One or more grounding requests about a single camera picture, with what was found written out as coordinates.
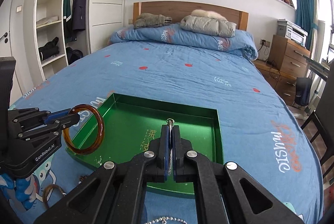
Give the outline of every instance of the gray folded jacket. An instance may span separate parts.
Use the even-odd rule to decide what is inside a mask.
[[[233,37],[237,25],[233,22],[224,20],[186,16],[181,20],[180,26],[184,30],[195,33],[220,37]]]
[[[162,27],[170,25],[171,21],[171,17],[165,17],[163,15],[153,15],[150,13],[142,13],[137,17],[133,26],[135,29]]]

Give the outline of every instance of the teal curtain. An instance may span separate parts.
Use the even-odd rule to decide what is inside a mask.
[[[313,38],[313,29],[318,29],[315,24],[315,16],[317,16],[316,10],[317,0],[297,0],[297,11],[295,23],[303,30],[308,32],[305,47],[309,50]]]

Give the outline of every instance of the wooden headboard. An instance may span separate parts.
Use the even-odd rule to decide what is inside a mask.
[[[236,23],[237,29],[247,30],[248,13],[246,12],[212,4],[188,1],[147,1],[133,3],[133,22],[140,14],[151,13],[172,17],[173,23],[177,23],[181,22],[182,18],[190,15],[195,9],[215,11],[226,17],[228,21]]]

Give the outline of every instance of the door handle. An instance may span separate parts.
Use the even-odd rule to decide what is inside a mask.
[[[4,37],[7,37],[8,36],[8,33],[7,32],[5,32],[5,34],[0,38],[0,40],[2,39],[2,38],[4,38]]]
[[[297,54],[299,54],[300,56],[303,56],[303,54],[300,53],[299,51],[294,50],[294,52],[297,53]]]
[[[293,62],[290,62],[290,63],[293,64],[293,65],[295,65],[295,66],[297,66],[297,67],[300,67],[300,65],[298,65],[298,64],[295,64]]]

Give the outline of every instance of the printer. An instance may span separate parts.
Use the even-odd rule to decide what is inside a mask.
[[[289,38],[305,47],[308,33],[305,32],[301,27],[286,19],[278,19],[276,35]]]

